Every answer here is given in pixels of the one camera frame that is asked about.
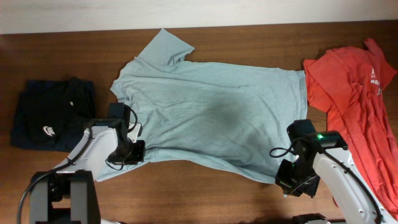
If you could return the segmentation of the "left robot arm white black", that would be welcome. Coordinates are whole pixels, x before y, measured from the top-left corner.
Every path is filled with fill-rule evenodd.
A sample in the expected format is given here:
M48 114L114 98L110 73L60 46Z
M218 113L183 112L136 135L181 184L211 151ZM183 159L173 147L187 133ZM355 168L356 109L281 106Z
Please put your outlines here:
M30 223L106 223L101 217L95 180L109 167L116 171L142 162L141 123L122 118L93 119L71 153L53 169L37 172L23 197Z

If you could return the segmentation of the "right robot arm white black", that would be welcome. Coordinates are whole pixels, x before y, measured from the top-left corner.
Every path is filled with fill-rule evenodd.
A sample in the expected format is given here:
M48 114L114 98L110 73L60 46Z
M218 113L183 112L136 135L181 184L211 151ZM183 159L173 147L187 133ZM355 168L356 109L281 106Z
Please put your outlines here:
M296 159L293 162L284 159L275 177L284 195L314 197L317 181L321 179L345 223L397 223L362 178L348 145L338 132L304 134L292 141L288 151L293 152Z

